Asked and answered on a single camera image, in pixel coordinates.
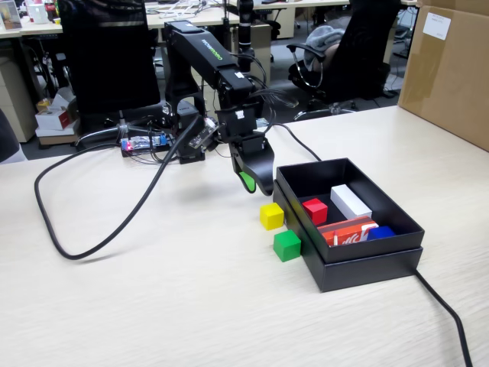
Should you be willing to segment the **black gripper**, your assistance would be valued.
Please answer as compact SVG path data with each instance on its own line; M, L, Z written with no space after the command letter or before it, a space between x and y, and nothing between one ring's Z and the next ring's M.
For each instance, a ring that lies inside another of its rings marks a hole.
M228 144L234 172L248 193L258 187L266 196L274 190L274 151L257 131L257 107L236 106L217 111L221 140Z

